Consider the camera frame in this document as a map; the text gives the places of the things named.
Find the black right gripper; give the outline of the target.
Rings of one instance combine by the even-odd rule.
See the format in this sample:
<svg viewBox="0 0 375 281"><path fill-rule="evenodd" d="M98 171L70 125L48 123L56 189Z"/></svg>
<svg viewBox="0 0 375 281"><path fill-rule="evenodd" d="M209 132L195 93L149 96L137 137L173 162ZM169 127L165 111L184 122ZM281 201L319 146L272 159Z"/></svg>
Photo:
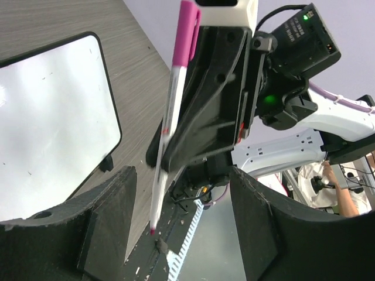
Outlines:
<svg viewBox="0 0 375 281"><path fill-rule="evenodd" d="M244 108L251 108L259 63L250 55L275 36L249 28L202 26L195 56L187 68L178 125L161 160L173 173L194 161L232 150L238 141Z"/></svg>

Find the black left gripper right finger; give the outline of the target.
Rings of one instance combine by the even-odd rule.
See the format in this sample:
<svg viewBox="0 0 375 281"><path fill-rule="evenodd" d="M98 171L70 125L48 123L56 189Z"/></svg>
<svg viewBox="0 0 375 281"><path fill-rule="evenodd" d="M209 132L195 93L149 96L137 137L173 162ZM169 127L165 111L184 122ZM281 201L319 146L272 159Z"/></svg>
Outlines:
<svg viewBox="0 0 375 281"><path fill-rule="evenodd" d="M238 168L230 193L247 280L374 279L374 213L310 208Z"/></svg>

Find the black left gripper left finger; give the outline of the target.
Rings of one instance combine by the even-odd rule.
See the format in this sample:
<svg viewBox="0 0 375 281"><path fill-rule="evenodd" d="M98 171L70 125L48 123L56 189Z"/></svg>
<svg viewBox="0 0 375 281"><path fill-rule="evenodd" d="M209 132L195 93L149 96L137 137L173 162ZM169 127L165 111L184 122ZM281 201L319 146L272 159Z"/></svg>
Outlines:
<svg viewBox="0 0 375 281"><path fill-rule="evenodd" d="M120 280L135 167L27 219L1 222L2 280Z"/></svg>

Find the pink capped white marker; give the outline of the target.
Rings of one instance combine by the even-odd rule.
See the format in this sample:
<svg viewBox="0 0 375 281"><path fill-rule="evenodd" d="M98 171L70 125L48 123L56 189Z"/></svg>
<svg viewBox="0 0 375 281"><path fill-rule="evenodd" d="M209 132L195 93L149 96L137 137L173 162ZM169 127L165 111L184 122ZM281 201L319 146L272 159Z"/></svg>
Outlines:
<svg viewBox="0 0 375 281"><path fill-rule="evenodd" d="M195 55L200 20L201 11L198 6L192 1L182 1L180 4L166 109L162 121L152 188L149 222L151 235L155 233L161 215L163 197L165 195L165 187L168 179L167 172L163 171L161 168L161 161L166 147L178 125L187 67Z"/></svg>

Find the white whiteboard black frame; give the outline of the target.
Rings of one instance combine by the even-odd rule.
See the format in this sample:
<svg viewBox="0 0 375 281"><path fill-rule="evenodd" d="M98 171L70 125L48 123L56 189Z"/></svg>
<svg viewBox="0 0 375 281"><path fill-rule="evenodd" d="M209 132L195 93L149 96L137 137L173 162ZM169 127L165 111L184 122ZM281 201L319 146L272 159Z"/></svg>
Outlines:
<svg viewBox="0 0 375 281"><path fill-rule="evenodd" d="M1 220L67 200L121 142L99 37L1 61Z"/></svg>

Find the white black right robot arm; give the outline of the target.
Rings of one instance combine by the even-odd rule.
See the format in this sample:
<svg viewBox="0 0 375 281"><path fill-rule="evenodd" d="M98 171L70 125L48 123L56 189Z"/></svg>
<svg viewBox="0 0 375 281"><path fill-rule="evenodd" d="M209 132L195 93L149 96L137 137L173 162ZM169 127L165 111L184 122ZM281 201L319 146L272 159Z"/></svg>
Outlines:
<svg viewBox="0 0 375 281"><path fill-rule="evenodd" d="M278 131L297 124L321 134L322 149L339 164L374 147L374 133L360 132L359 110L333 115L312 99L309 79L340 59L325 28L271 33L245 27L202 26L187 68L176 131L161 158L161 131L146 152L146 163L173 172L207 156L226 153L254 117Z"/></svg>

